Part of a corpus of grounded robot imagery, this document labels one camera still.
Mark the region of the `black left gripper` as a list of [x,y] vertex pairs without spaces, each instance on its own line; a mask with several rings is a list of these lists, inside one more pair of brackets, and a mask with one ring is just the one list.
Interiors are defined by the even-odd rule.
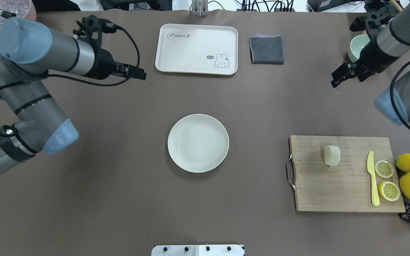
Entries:
[[103,80],[110,75],[128,78],[129,65],[116,62],[111,53],[104,49],[98,49],[95,52],[94,63],[91,68],[91,78]]

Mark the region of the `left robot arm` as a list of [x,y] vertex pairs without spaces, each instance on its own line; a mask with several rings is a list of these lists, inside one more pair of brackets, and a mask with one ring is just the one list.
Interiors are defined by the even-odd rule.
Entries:
[[7,19],[0,29],[0,100],[17,116],[0,127],[0,175],[38,152],[54,155],[73,144],[79,133],[42,80],[59,71],[102,80],[110,75],[127,81],[135,67],[115,62],[101,48],[104,33],[128,32],[106,19],[88,16],[68,36],[20,17]]

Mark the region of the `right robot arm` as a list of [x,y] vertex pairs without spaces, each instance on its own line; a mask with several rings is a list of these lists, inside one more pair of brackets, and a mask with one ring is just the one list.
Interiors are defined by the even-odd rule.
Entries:
[[[358,16],[349,29],[366,31],[369,42],[358,60],[347,61],[332,72],[333,87],[351,78],[363,82],[382,73],[410,50],[410,3],[395,16],[369,11]],[[397,71],[374,104],[386,118],[410,130],[410,61]]]

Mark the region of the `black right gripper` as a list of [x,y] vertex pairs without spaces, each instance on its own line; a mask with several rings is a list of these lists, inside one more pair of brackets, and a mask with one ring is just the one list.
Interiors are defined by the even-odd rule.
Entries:
[[333,88],[342,82],[357,77],[363,82],[376,73],[382,73],[390,65],[390,55],[383,52],[376,43],[369,43],[355,63],[343,63],[331,73]]

